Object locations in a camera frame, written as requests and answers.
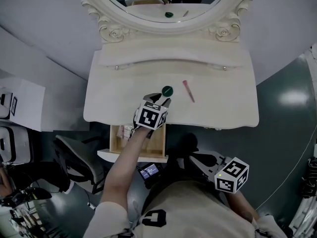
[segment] shirt sleeve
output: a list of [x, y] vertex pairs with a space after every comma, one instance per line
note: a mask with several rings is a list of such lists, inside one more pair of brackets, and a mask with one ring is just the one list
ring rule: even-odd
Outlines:
[[277, 225], [272, 215], [266, 215], [257, 220], [261, 231], [267, 232], [272, 238], [287, 238], [286, 234]]
[[130, 228], [128, 213], [119, 204], [103, 202], [97, 208], [84, 238], [106, 238]]

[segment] white vanity table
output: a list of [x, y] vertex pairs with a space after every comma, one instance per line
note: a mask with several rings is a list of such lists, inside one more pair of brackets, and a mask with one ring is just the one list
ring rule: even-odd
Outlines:
[[[253, 66], [249, 52], [239, 45], [239, 15], [251, 1], [167, 4], [170, 11], [175, 6], [175, 14], [163, 18], [159, 12], [163, 4], [140, 9], [140, 5], [124, 7], [116, 0], [82, 0], [97, 17], [104, 40], [92, 62], [84, 119], [131, 124], [142, 97], [169, 85], [174, 94], [168, 124], [217, 129], [257, 126]], [[178, 13], [180, 6], [190, 13], [185, 17]], [[194, 103], [183, 80], [188, 81]], [[98, 154], [108, 161], [118, 156], [111, 150]], [[167, 161], [164, 154], [160, 160], [145, 157], [139, 161]]]

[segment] ornate carved frame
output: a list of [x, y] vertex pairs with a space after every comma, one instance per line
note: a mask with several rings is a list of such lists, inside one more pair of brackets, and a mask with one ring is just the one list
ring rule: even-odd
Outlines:
[[220, 0], [202, 15], [179, 22], [160, 23], [127, 13], [115, 0], [82, 0], [89, 14], [95, 14], [99, 32], [105, 43], [118, 43], [134, 38], [155, 38], [155, 35], [192, 36], [220, 42], [239, 42], [241, 13], [252, 0]]

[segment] electronic device with screen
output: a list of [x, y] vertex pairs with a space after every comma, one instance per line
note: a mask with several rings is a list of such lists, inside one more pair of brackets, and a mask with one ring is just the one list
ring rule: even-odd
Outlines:
[[162, 170], [163, 168], [160, 163], [149, 163], [142, 168], [138, 168], [138, 172], [142, 176], [146, 188], [151, 188], [158, 181]]

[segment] white t-shirt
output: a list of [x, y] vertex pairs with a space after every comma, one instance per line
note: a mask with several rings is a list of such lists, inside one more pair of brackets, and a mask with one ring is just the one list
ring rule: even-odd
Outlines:
[[256, 232], [260, 229], [272, 238], [286, 238], [273, 216], [264, 216], [251, 224], [192, 181], [173, 183], [150, 203], [145, 212], [131, 226], [122, 206], [101, 203], [84, 237], [254, 238], [262, 237]]

